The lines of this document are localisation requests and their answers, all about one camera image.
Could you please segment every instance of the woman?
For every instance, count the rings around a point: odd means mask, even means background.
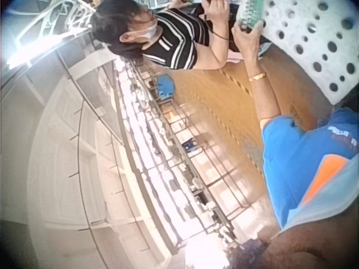
[[[212,29],[198,15],[179,10],[189,4],[173,0],[154,15],[133,0],[104,0],[92,18],[94,38],[114,54],[135,60],[145,56],[170,69],[223,67],[228,60],[229,4],[202,0]],[[240,53],[230,55],[236,57],[241,59]]]

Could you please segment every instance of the circular hole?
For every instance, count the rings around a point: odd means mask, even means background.
[[[277,34],[278,34],[278,37],[279,37],[280,39],[283,39],[283,38],[284,38],[284,32],[283,32],[283,31],[278,31]]]
[[[308,24],[308,32],[310,32],[311,34],[316,32],[316,27],[314,24]]]
[[[287,11],[287,16],[288,16],[288,18],[294,18],[296,16],[296,14],[294,13],[294,11],[288,10]]]
[[[354,64],[352,64],[352,63],[348,63],[348,64],[347,64],[347,72],[348,72],[350,75],[354,74],[354,72],[355,72],[355,66],[354,66]]]
[[[334,42],[330,41],[328,43],[328,49],[329,49],[330,52],[336,52],[337,51],[337,45]]]
[[[331,83],[331,84],[329,85],[329,88],[330,88],[330,90],[332,90],[332,91],[338,91],[338,85],[335,84],[335,83]]]
[[[342,20],[342,28],[346,30],[350,30],[353,28],[353,26],[354,26],[353,19],[345,18],[344,20]]]
[[[320,63],[315,62],[315,63],[313,64],[313,67],[314,67],[314,70],[315,70],[316,72],[321,72],[321,64],[320,64]]]
[[[300,45],[296,45],[295,49],[298,54],[303,54],[303,52],[304,52],[303,47]]]
[[[322,11],[326,11],[328,9],[328,4],[325,2],[321,2],[319,3],[318,8]]]

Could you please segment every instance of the person in blue shirt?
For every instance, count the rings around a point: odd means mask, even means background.
[[[355,182],[359,182],[355,176],[358,114],[348,108],[336,108],[325,124],[308,132],[297,126],[293,118],[282,115],[257,58],[262,29],[263,22],[259,22],[247,34],[238,22],[232,32],[251,82],[264,142],[265,180],[275,215],[281,228],[286,226],[289,215],[291,224],[300,224],[275,238],[250,268],[353,268],[359,265],[358,189],[353,190],[354,195],[350,194],[351,199],[335,215],[313,219],[309,213],[318,201],[337,199],[341,202],[340,193],[333,187],[335,184],[356,186]],[[343,171],[349,177],[347,181],[340,181],[338,177]],[[299,222],[293,216],[298,208],[309,210],[305,214],[311,217],[306,221],[302,215]]]

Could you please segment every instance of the gold bracelet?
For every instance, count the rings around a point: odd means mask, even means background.
[[[262,79],[262,78],[264,78],[266,76],[267,76],[267,74],[265,72],[263,72],[262,74],[259,74],[257,76],[250,77],[249,81],[252,82],[252,81],[260,80],[260,79]]]

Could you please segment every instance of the striped shirt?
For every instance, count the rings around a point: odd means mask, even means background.
[[[192,69],[197,62],[196,43],[209,46],[206,23],[177,8],[157,13],[156,17],[163,32],[154,44],[142,51],[143,55],[170,69]]]

